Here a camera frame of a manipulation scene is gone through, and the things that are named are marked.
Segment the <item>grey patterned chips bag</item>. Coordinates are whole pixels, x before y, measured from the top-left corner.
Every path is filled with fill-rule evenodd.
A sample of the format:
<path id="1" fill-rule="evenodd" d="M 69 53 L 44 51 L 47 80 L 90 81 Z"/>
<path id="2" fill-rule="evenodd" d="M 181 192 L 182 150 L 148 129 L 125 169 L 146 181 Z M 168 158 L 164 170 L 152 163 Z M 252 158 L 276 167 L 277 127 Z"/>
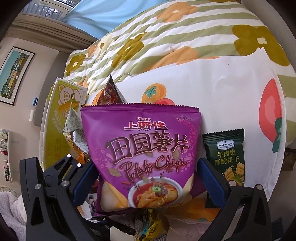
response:
<path id="1" fill-rule="evenodd" d="M 73 108 L 69 109 L 69 113 L 66 118 L 66 122 L 62 133 L 69 146 L 77 154 L 89 154 L 89 149 L 86 143 L 81 117 Z"/>

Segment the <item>dark green cracker packet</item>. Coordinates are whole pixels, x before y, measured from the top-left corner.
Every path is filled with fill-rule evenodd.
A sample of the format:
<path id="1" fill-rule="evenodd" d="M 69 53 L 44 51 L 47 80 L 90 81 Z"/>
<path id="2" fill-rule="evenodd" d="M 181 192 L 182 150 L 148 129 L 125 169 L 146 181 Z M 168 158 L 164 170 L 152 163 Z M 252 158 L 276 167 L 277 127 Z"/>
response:
<path id="1" fill-rule="evenodd" d="M 205 133 L 202 135 L 206 158 L 227 181 L 244 186 L 244 129 Z"/>

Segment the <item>purple potato chips bag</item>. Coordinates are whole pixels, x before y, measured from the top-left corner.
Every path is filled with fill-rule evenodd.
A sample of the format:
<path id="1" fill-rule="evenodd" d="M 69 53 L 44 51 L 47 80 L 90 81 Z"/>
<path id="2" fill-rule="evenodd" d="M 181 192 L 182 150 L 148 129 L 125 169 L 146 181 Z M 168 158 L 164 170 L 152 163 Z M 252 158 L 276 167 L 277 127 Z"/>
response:
<path id="1" fill-rule="evenodd" d="M 164 208 L 205 191 L 196 172 L 201 113 L 181 105 L 84 106 L 81 118 L 99 172 L 96 212 Z"/>

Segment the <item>white fluffy towel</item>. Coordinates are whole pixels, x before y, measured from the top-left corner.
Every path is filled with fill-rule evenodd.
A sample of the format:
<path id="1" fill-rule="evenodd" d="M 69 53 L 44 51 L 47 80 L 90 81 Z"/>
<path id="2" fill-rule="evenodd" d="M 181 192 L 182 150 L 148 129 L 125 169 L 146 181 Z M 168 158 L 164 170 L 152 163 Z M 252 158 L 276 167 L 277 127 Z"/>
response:
<path id="1" fill-rule="evenodd" d="M 16 233 L 18 240 L 26 240 L 27 213 L 23 197 L 1 191 L 1 215 L 8 227 Z"/>

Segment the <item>yellow snack packet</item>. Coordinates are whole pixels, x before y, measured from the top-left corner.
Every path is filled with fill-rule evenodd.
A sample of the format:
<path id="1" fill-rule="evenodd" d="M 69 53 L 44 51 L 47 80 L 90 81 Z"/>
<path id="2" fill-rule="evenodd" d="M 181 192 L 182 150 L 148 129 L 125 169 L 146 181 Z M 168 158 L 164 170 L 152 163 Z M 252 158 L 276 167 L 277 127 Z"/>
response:
<path id="1" fill-rule="evenodd" d="M 146 209 L 142 219 L 135 220 L 135 240 L 165 241 L 169 229 L 167 218 L 156 209 Z"/>

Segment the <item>green cardboard snack box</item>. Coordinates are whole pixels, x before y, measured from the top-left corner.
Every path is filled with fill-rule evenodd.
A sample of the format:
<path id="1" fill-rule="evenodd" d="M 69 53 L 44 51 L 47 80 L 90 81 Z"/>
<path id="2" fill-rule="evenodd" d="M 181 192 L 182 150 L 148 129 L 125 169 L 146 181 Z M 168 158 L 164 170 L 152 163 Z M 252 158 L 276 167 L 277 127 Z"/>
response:
<path id="1" fill-rule="evenodd" d="M 39 144 L 39 162 L 47 169 L 65 155 L 72 153 L 63 129 L 70 108 L 80 113 L 85 104 L 87 89 L 56 78 L 45 102 Z"/>

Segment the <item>red brown snack packet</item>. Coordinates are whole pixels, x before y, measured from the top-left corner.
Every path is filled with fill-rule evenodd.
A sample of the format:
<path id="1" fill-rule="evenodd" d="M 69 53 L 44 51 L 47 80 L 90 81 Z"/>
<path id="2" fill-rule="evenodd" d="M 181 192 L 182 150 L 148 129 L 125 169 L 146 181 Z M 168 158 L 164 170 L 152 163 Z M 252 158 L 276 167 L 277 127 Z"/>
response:
<path id="1" fill-rule="evenodd" d="M 126 99 L 123 97 L 122 93 L 116 87 L 112 76 L 109 76 L 105 87 L 100 94 L 100 97 L 97 101 L 97 105 L 106 105 L 106 104 L 122 104 L 126 103 Z"/>

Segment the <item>framed city picture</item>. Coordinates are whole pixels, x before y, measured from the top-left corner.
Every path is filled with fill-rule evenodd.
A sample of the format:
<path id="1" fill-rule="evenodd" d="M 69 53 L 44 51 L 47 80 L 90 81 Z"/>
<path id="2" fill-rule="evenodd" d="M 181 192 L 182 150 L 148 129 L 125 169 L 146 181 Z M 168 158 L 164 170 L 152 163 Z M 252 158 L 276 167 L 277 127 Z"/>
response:
<path id="1" fill-rule="evenodd" d="M 18 89 L 35 53 L 13 46 L 1 66 L 1 102 L 14 105 Z"/>

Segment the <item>light blue window cloth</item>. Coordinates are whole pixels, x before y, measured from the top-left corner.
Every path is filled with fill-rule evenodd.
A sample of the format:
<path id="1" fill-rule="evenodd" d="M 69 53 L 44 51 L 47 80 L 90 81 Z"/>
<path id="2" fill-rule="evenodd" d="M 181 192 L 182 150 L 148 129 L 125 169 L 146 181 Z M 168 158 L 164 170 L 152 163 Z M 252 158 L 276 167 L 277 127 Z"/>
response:
<path id="1" fill-rule="evenodd" d="M 69 11 L 62 18 L 62 22 L 100 39 L 125 21 L 164 2 L 162 0 L 84 0 Z"/>

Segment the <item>floral striped quilt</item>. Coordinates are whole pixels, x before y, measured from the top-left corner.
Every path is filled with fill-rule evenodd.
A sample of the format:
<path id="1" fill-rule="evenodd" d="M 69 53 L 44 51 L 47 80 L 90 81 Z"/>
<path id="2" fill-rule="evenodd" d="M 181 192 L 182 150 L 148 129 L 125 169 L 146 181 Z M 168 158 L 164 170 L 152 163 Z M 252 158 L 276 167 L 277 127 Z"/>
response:
<path id="1" fill-rule="evenodd" d="M 285 95 L 287 143 L 295 140 L 295 69 L 288 51 L 259 17 L 237 1 L 168 1 L 73 51 L 64 79 L 102 89 L 104 80 L 195 59 L 247 56 L 264 49 Z"/>

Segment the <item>small blue wall device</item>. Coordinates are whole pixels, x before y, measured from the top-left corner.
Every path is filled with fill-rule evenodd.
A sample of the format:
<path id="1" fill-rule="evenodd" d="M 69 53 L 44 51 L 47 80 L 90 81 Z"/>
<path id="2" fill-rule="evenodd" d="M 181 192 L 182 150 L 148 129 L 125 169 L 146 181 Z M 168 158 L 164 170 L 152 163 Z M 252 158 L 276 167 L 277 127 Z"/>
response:
<path id="1" fill-rule="evenodd" d="M 39 98 L 36 96 L 36 97 L 33 99 L 32 106 L 37 106 L 38 100 L 39 100 Z"/>

